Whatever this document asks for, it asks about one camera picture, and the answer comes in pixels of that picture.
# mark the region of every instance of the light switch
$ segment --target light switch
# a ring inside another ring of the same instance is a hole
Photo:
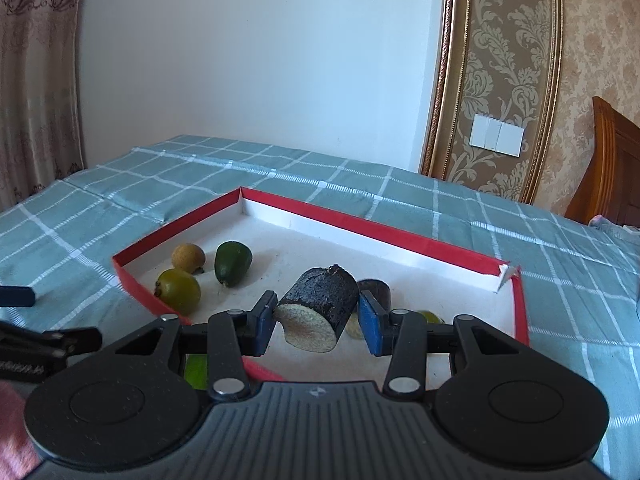
[[[523,136],[524,129],[519,126],[476,114],[469,144],[492,152],[520,156]]]
[[[484,140],[486,139],[486,130],[491,119],[484,115],[474,115],[474,123],[471,126],[471,136],[469,144],[476,148],[484,148]]]
[[[498,145],[498,136],[500,136],[500,121],[489,119],[489,124],[486,128],[486,137],[484,139],[484,148],[494,152]]]
[[[507,155],[520,156],[524,129],[514,124],[500,123],[500,135],[495,151]]]

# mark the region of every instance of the tablecloth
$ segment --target tablecloth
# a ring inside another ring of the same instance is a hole
[[[215,137],[179,136],[81,171],[0,214],[0,284],[32,330],[98,326],[106,342],[151,320],[111,256],[238,186],[389,224],[522,266],[530,344],[596,384],[610,423],[595,462],[640,478],[640,251],[533,206],[409,171]]]

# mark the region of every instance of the white wall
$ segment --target white wall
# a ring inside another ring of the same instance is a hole
[[[178,134],[417,170],[442,0],[82,0],[92,166]]]

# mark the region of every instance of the curtain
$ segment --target curtain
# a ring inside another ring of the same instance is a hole
[[[78,0],[0,0],[0,210],[82,169]]]

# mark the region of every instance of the wooden furniture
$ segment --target wooden furniture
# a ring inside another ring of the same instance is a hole
[[[593,117],[595,152],[565,216],[587,224],[600,214],[640,227],[640,127],[600,97],[593,98]]]

